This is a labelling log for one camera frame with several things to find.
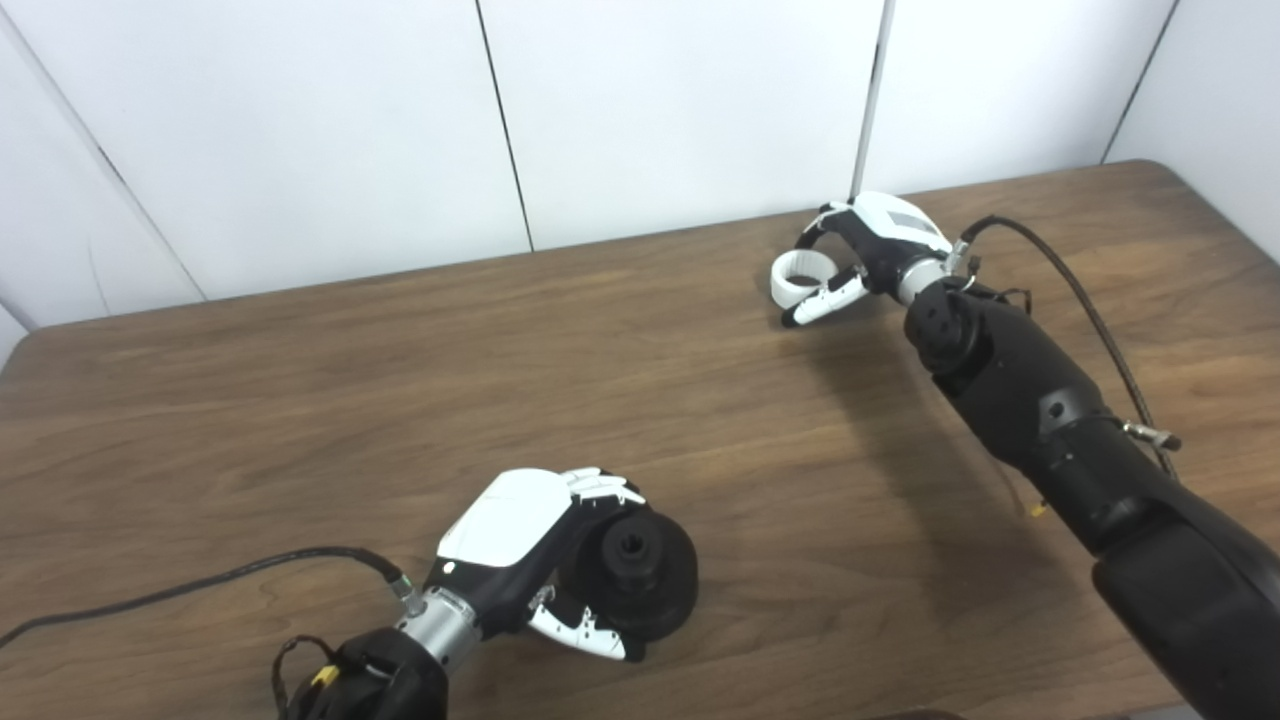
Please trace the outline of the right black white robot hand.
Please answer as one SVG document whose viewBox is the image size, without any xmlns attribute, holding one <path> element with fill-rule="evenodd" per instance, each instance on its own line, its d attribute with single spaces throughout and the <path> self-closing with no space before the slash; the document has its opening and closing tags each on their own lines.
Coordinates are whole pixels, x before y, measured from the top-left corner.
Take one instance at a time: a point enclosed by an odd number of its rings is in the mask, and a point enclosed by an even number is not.
<svg viewBox="0 0 1280 720">
<path fill-rule="evenodd" d="M 840 269 L 817 242 L 837 234 L 854 252 Z M 786 328 L 809 325 L 868 295 L 888 295 L 905 307 L 934 282 L 951 277 L 968 250 L 948 240 L 916 205 L 865 191 L 828 202 L 771 266 L 771 296 Z"/>
</svg>

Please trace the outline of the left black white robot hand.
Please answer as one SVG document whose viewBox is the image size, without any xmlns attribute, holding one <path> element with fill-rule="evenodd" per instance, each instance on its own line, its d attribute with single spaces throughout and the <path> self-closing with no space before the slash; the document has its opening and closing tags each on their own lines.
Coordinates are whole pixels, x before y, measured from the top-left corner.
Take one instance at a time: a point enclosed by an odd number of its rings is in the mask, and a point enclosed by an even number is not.
<svg viewBox="0 0 1280 720">
<path fill-rule="evenodd" d="M 525 628 L 571 650 L 639 664 L 645 642 L 613 628 L 553 577 L 590 532 L 646 507 L 632 483 L 600 468 L 503 471 L 443 536 L 422 610 L 398 629 L 449 675 L 483 642 Z"/>
</svg>

